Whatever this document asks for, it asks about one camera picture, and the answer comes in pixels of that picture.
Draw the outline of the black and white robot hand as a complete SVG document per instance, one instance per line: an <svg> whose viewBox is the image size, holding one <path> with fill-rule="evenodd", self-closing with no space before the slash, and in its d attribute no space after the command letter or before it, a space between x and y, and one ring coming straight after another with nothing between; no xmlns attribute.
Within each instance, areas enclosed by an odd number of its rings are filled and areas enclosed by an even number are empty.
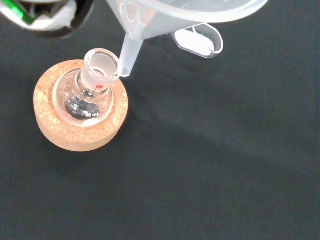
<svg viewBox="0 0 320 240"><path fill-rule="evenodd" d="M94 9L93 0L2 0L0 15L45 38L66 38L79 30Z"/></svg>

